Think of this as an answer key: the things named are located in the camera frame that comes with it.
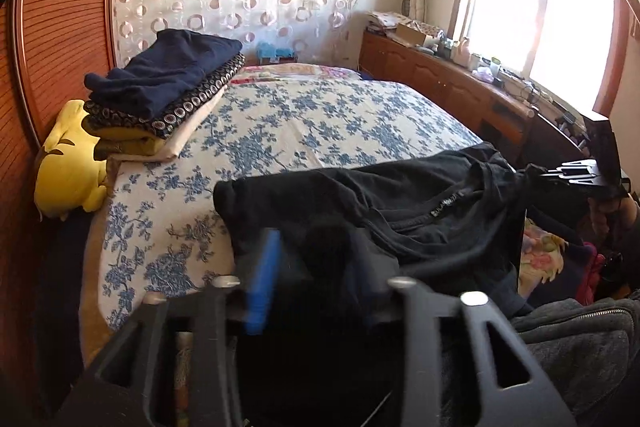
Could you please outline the person's right hand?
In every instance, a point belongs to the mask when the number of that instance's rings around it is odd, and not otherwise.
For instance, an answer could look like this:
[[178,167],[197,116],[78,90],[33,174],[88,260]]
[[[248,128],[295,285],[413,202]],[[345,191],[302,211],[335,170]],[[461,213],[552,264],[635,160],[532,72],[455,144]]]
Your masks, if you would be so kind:
[[597,236],[611,237],[616,251],[639,249],[639,204],[630,195],[616,199],[588,199],[590,219]]

